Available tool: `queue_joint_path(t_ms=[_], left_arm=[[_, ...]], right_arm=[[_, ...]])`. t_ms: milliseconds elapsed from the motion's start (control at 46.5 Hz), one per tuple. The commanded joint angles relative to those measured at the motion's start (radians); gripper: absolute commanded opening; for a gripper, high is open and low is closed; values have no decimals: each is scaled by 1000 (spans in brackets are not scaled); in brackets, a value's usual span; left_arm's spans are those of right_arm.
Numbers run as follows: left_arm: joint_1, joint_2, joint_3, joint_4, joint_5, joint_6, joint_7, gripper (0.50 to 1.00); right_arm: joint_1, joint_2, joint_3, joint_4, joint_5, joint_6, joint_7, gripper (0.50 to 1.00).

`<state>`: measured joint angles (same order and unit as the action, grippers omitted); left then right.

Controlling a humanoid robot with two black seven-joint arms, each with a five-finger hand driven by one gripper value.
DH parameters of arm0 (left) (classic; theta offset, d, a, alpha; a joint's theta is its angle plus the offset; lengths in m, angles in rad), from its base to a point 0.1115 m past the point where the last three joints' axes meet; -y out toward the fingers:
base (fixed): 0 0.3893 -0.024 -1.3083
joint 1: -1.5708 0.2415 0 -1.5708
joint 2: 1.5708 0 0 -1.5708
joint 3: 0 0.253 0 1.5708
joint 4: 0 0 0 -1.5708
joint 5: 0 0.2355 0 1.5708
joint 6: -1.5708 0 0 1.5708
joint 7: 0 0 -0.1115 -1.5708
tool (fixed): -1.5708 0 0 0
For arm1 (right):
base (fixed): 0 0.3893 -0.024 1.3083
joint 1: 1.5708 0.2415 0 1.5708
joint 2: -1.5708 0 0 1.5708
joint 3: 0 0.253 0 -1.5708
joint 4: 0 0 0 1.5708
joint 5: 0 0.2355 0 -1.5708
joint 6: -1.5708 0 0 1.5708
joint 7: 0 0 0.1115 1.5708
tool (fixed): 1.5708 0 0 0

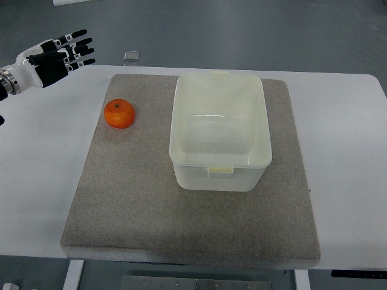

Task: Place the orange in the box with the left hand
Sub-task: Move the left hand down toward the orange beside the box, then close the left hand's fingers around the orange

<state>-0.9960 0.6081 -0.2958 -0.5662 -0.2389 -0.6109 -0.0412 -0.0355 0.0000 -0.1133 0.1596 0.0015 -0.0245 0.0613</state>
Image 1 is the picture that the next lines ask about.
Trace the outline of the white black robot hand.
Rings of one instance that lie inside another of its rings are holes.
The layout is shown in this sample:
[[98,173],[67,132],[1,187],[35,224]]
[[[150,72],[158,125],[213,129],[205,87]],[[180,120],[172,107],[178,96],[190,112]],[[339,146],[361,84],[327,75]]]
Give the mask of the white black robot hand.
[[79,30],[55,39],[45,40],[22,52],[16,58],[21,66],[22,82],[18,84],[24,91],[32,86],[46,88],[70,72],[95,63],[87,59],[94,52],[89,44],[93,41],[86,38],[87,30]]

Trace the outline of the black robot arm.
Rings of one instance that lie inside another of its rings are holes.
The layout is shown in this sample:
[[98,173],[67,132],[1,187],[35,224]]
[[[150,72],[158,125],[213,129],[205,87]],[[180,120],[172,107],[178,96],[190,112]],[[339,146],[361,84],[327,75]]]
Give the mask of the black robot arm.
[[16,95],[21,92],[21,87],[11,72],[1,68],[1,101],[5,100],[9,94]]

